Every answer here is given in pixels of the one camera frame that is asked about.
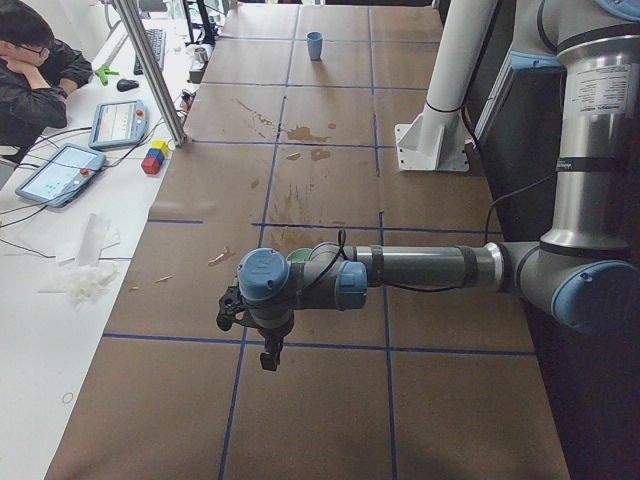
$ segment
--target keyboard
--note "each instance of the keyboard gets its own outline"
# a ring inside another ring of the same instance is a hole
[[[150,28],[146,30],[146,33],[153,55],[156,57],[156,62],[158,62],[160,70],[162,70],[164,67],[164,47],[167,41],[167,34],[160,28]],[[133,64],[133,74],[142,75],[142,63],[140,63],[138,55],[136,55],[136,62]]]

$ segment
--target computer mouse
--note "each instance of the computer mouse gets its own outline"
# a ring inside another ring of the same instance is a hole
[[[134,88],[138,88],[140,86],[140,82],[137,80],[127,80],[126,78],[121,78],[118,80],[116,88],[119,92],[126,92],[127,90],[132,90]]]

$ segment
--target white table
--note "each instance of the white table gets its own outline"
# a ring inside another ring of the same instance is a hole
[[[182,23],[165,21],[167,51],[165,80],[172,97],[187,83],[191,59],[180,37]],[[124,28],[114,32],[94,61],[99,67],[113,50]],[[129,40],[112,61],[112,70],[103,86],[94,76],[91,83],[73,93],[68,100],[67,129],[90,126],[98,103],[120,99],[143,100],[149,111],[149,129],[161,120],[151,90],[144,76],[134,76],[134,52]],[[120,78],[135,78],[140,87],[118,92]],[[45,135],[55,130],[47,130]],[[65,142],[86,146],[87,132],[58,136]],[[152,139],[169,140],[166,128],[159,127]],[[105,257],[133,256],[144,228],[149,206],[166,171],[147,176],[140,163],[149,144],[137,148],[116,168],[107,169],[77,199],[62,209],[48,208],[14,226],[0,229],[0,239],[25,246],[47,255],[57,247],[78,241],[89,214],[104,214],[117,231],[120,242],[103,250]],[[48,157],[53,145],[43,142],[33,149],[35,155]],[[107,161],[117,160],[127,149],[108,152]],[[40,164],[42,160],[27,156],[24,162]],[[31,170],[17,169],[0,191],[0,212],[33,204],[15,195],[15,188]],[[37,207],[0,215],[3,224],[33,213]],[[67,293],[42,293],[51,284],[61,284],[65,274],[77,267],[60,265],[24,250],[0,243],[0,478],[37,480],[44,478],[56,452],[75,404],[96,347],[109,318],[124,279],[128,261],[101,261],[112,264],[117,273],[97,296],[79,304]]]

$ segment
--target tablet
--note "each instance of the tablet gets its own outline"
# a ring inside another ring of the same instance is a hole
[[[67,143],[16,188],[16,195],[62,207],[100,173],[105,159],[102,152]]]
[[[147,131],[147,109],[141,100],[101,103],[91,127],[89,147],[94,150],[135,145]]]

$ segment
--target blue cup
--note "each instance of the blue cup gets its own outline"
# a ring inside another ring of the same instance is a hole
[[[320,32],[307,34],[307,49],[311,60],[320,60],[320,54],[322,53],[322,34]]]

